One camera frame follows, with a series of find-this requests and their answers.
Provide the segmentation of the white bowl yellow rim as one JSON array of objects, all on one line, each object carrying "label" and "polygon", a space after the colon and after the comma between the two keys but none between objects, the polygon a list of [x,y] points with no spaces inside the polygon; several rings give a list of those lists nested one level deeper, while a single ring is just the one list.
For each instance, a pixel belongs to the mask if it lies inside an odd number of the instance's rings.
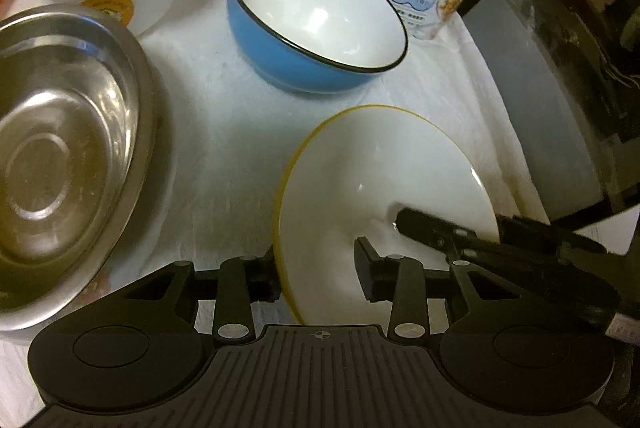
[{"label": "white bowl yellow rim", "polygon": [[444,270],[445,256],[401,235],[411,208],[498,240],[494,209],[468,156],[440,128],[409,110],[366,105],[322,122],[285,174],[273,218],[283,295],[307,325],[386,326],[390,304],[363,296],[354,241]]}]

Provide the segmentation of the blue enamel bowl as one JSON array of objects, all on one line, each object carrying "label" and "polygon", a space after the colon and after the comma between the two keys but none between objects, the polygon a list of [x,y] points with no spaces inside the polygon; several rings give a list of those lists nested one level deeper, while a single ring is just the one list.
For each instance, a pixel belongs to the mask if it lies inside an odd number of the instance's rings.
[{"label": "blue enamel bowl", "polygon": [[408,34],[387,0],[227,0],[246,61],[283,91],[355,90],[400,65]]}]

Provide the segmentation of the white woven tablecloth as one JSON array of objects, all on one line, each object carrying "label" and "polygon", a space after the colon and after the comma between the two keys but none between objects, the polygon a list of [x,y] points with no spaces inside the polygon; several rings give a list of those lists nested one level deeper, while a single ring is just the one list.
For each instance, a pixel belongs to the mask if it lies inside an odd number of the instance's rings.
[{"label": "white woven tablecloth", "polygon": [[138,205],[82,307],[174,260],[213,269],[270,246],[282,174],[322,121],[364,104],[414,111],[466,154],[495,211],[547,216],[496,82],[461,17],[412,40],[402,64],[332,97],[285,93],[240,56],[226,0],[175,0],[140,39],[160,77],[158,131]]}]

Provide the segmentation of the stainless steel bowl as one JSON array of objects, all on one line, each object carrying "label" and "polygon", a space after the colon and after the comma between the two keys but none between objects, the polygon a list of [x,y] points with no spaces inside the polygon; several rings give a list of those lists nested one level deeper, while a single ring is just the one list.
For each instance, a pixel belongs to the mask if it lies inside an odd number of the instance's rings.
[{"label": "stainless steel bowl", "polygon": [[156,128],[132,33],[80,5],[1,24],[1,329],[40,325],[100,272],[137,204]]}]

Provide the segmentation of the black microwave oven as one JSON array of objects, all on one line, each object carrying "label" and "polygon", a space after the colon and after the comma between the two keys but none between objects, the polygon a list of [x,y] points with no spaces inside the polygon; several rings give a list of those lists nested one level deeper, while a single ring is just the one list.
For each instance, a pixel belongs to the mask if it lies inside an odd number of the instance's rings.
[{"label": "black microwave oven", "polygon": [[639,0],[466,0],[549,220],[616,255],[639,223]]}]

